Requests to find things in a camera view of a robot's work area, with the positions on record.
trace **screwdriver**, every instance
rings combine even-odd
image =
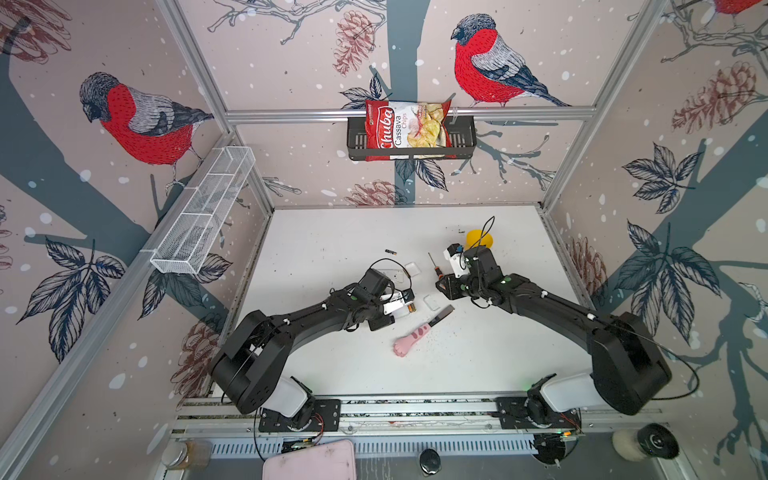
[[[427,253],[429,255],[429,259],[432,261],[432,265],[435,265],[435,261],[432,259],[432,254]],[[437,273],[437,280],[440,280],[442,278],[442,270],[440,270],[440,267],[435,265],[435,273]]]
[[[418,329],[416,329],[415,332],[411,333],[408,336],[404,336],[401,339],[398,339],[395,342],[395,355],[397,356],[406,356],[408,355],[408,351],[411,349],[412,346],[416,342],[418,342],[424,335],[426,335],[429,330],[432,329],[433,326],[437,325],[437,323],[446,318],[448,315],[451,314],[451,312],[455,310],[453,308],[453,305],[448,305],[446,308],[440,310],[440,313],[437,314],[435,318],[433,318],[429,323],[425,323],[424,325],[420,326]]]

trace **pink handle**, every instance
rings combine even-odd
[[[424,325],[420,326],[418,329],[416,329],[413,333],[411,333],[408,336],[404,336],[401,339],[398,339],[395,342],[395,355],[397,356],[406,356],[408,355],[408,351],[411,349],[411,347],[419,341],[424,335],[427,334],[429,330],[431,330],[432,327],[429,326],[428,323],[425,323]]]

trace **silver lid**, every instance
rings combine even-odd
[[[167,467],[175,467],[187,457],[186,442],[169,442],[160,461]]]

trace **white table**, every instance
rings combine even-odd
[[[590,356],[573,342],[523,316],[469,298],[453,301],[446,317],[405,358],[393,342],[436,312],[424,296],[449,301],[435,288],[428,252],[449,273],[442,251],[464,243],[459,231],[479,229],[496,216],[491,248],[504,273],[519,273],[542,288],[576,301],[568,278],[533,207],[423,207],[392,209],[278,210],[270,224],[240,319],[252,310],[289,313],[324,299],[331,287],[354,283],[374,260],[415,262],[417,311],[371,332],[335,332],[288,359],[284,375],[295,376],[317,395],[503,392],[526,390],[541,377],[591,368]],[[392,257],[384,249],[397,252]],[[391,262],[377,269],[395,270]],[[398,287],[405,288],[405,283]]]

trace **bird head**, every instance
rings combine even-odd
[[[115,77],[103,71],[96,72],[85,79],[80,86],[80,102],[83,104],[83,112],[88,121],[92,122],[97,118],[101,121],[112,120],[107,95],[119,84]]]
[[[475,36],[475,33],[485,29],[496,29],[496,22],[493,21],[490,15],[485,13],[467,15],[454,28],[451,40],[456,40],[464,47]]]

